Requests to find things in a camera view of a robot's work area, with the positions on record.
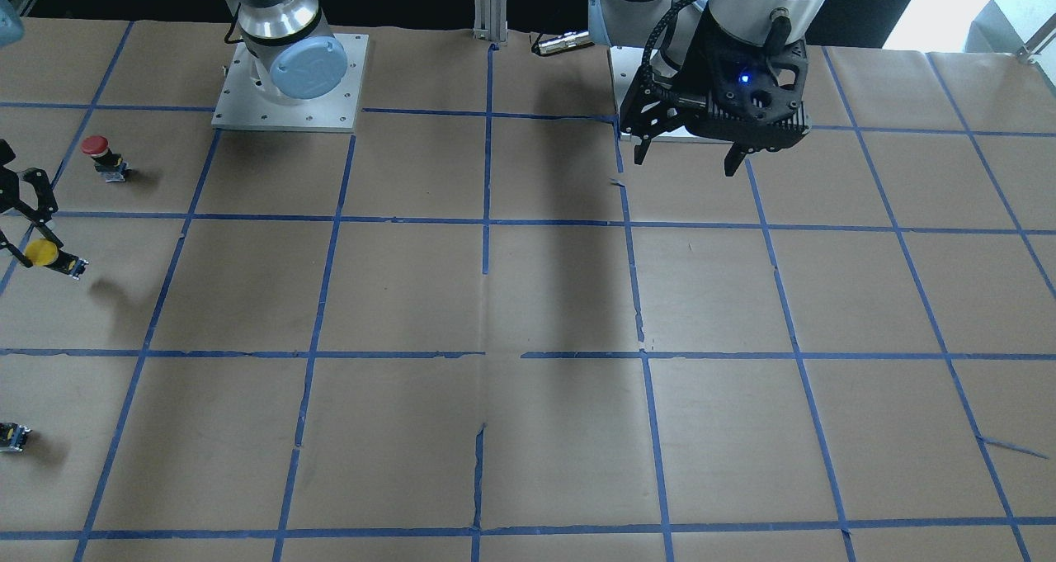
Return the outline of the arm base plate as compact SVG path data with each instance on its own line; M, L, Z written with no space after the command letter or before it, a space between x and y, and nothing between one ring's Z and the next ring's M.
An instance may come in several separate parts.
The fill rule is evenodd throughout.
M665 68L661 58L657 64L645 64L642 48L611 46L612 91L623 140L751 147L751 123L720 104L721 89L710 81L705 62L690 59L687 69L678 73Z
M354 133L370 49L365 33L299 40L267 61L238 43L211 124L249 132Z

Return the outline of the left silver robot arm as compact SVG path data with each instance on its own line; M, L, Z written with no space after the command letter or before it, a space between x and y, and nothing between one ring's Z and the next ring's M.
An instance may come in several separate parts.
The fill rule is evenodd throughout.
M588 0L592 42L639 51L617 98L634 161L644 163L661 135L684 130L728 142L732 176L751 153L806 138L806 33L825 1Z

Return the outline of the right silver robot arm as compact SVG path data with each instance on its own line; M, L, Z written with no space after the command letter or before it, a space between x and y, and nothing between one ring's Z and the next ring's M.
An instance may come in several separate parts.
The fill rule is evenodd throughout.
M351 133L361 88L357 65L364 40L336 35L319 0L225 0L231 14L225 43L235 48L211 124L233 132ZM29 221L39 238L26 249L4 238L2 250L24 267L76 279L87 261L67 252L50 228L58 211L41 168L14 171L2 144L2 211Z

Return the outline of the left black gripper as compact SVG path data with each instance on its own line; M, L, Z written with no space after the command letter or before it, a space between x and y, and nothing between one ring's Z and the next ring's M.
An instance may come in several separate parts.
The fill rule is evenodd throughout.
M804 102L809 69L804 40L776 46L754 46L728 36L718 26L699 26L682 70L690 59L708 65L710 81L721 89L723 107L750 121L753 144L732 145L724 157L724 176L733 177L751 152L781 151L799 144L811 132ZM633 160L642 166L652 136L634 136Z

